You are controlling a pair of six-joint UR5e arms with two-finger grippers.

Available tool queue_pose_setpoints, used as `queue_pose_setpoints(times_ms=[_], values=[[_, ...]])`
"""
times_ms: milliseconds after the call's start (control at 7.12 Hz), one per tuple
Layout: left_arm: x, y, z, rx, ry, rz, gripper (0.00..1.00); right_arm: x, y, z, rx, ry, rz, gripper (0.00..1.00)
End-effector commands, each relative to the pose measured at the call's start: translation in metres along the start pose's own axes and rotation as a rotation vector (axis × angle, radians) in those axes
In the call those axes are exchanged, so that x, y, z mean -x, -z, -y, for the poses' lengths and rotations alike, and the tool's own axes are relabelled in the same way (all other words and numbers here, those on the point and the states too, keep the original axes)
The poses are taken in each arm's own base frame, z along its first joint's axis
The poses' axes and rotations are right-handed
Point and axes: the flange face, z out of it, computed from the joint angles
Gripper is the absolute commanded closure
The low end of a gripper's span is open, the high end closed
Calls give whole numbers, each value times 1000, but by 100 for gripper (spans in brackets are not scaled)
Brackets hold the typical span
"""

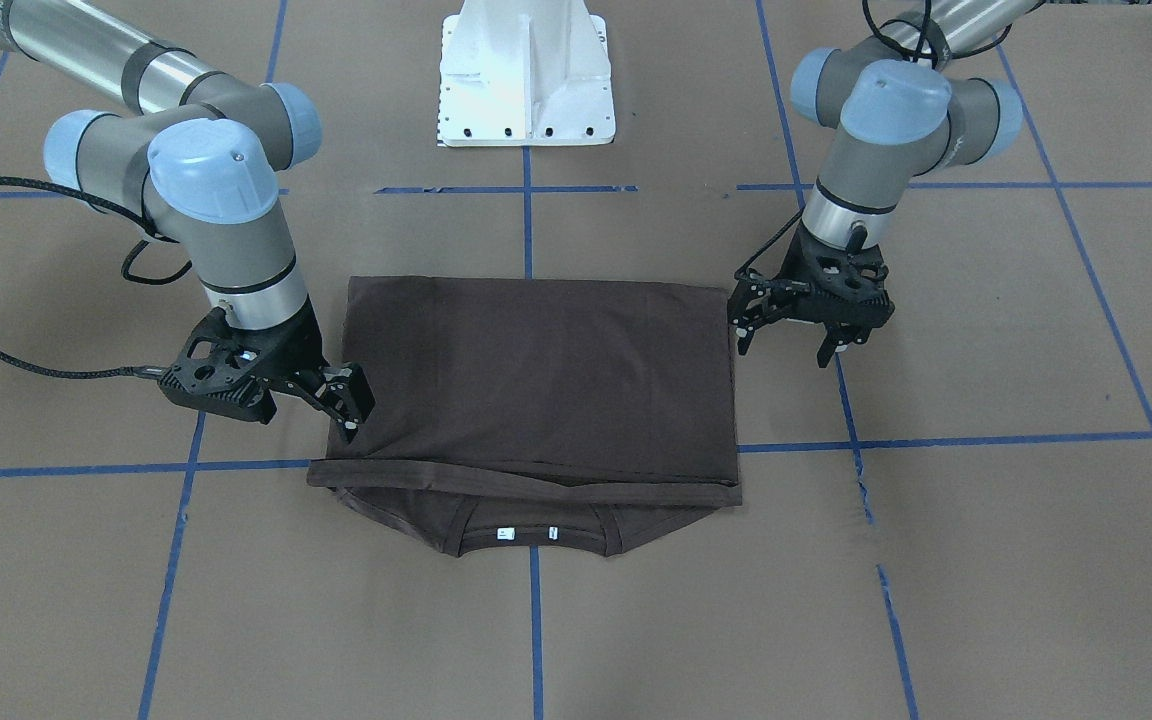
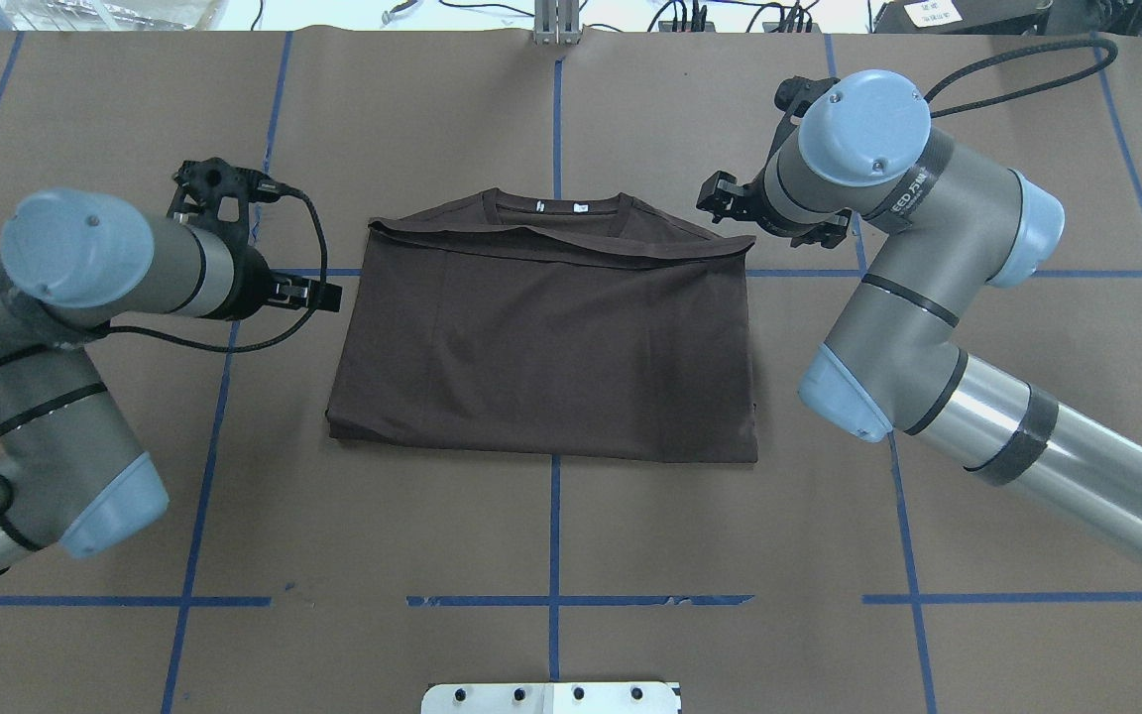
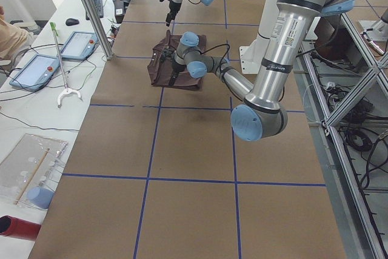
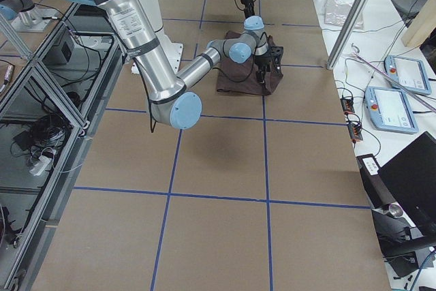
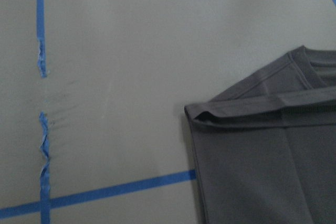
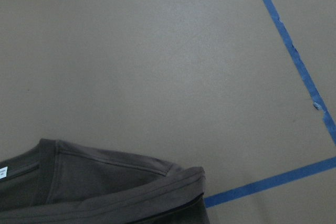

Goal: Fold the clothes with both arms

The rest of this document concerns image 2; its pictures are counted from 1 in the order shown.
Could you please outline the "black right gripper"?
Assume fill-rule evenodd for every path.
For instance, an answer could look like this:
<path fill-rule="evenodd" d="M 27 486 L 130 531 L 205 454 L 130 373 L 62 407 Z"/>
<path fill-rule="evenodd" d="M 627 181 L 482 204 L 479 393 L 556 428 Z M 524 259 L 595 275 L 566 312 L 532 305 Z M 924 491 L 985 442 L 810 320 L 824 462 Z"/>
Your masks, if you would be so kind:
<path fill-rule="evenodd" d="M 711 220 L 757 223 L 767 234 L 787 240 L 793 248 L 817 244 L 835 249 L 851 231 L 852 214 L 847 209 L 812 211 L 794 202 L 783 186 L 765 178 L 745 185 L 742 196 L 742 185 L 725 171 L 713 173 L 702 182 L 695 208 L 711 215 Z"/>

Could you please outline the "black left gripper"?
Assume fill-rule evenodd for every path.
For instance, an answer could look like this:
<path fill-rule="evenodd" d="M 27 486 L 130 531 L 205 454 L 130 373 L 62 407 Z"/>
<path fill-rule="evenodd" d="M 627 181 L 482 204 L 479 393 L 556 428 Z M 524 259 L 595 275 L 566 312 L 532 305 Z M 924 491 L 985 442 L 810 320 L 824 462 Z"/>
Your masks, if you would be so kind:
<path fill-rule="evenodd" d="M 246 248 L 234 262 L 234 319 L 246 319 L 264 306 L 339 312 L 343 288 L 270 268 L 257 249 Z"/>

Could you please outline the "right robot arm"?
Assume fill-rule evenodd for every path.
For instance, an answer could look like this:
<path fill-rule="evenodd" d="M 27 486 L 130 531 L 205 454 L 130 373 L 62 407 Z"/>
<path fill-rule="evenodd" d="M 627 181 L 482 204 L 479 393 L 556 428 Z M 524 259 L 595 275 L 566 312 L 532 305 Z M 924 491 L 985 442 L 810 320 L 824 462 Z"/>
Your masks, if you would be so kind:
<path fill-rule="evenodd" d="M 1020 288 L 1056 252 L 1061 201 L 940 127 L 893 69 L 789 77 L 775 101 L 764 165 L 715 173 L 697 207 L 794 244 L 839 241 L 849 218 L 882 235 L 801 402 L 862 441 L 911 435 L 1142 565 L 1142 444 L 964 340 L 986 294 Z"/>

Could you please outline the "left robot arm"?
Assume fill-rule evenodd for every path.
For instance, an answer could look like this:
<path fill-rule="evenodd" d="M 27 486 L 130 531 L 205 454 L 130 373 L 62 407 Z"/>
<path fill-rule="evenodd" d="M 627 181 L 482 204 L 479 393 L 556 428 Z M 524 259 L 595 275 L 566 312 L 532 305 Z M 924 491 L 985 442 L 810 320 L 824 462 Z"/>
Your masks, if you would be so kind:
<path fill-rule="evenodd" d="M 0 241 L 0 575 L 59 545 L 87 557 L 169 498 L 86 344 L 124 312 L 240 320 L 337 311 L 339 286 L 268 268 L 214 228 L 77 188 L 29 195 Z"/>

